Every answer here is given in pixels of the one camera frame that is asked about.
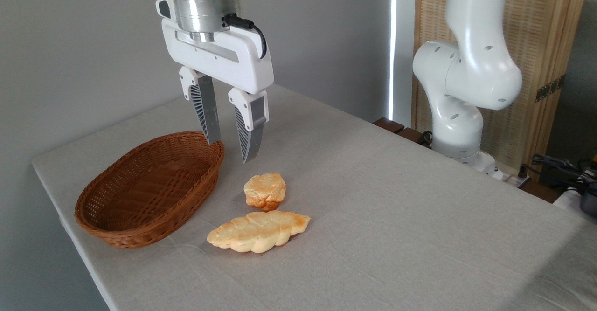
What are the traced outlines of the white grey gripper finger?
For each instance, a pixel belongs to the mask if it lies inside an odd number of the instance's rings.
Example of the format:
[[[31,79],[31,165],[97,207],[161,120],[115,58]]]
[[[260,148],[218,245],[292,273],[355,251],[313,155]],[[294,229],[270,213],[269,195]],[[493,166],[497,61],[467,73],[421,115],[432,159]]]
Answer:
[[[201,131],[212,145],[221,139],[213,79],[187,66],[181,67],[179,77],[185,99],[192,102]]]
[[[249,94],[239,88],[232,88],[228,98],[235,108],[237,136],[243,163],[254,159],[262,143],[263,128],[270,119],[267,92]]]

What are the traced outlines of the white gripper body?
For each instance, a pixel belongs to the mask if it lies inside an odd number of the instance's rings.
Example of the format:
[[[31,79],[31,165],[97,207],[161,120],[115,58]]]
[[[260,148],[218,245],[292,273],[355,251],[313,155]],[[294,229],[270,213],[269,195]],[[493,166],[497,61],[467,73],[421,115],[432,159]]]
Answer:
[[[262,39],[257,32],[231,26],[216,32],[212,42],[201,42],[198,35],[179,28],[173,0],[157,0],[156,11],[175,62],[250,94],[273,84],[271,56],[260,58]]]

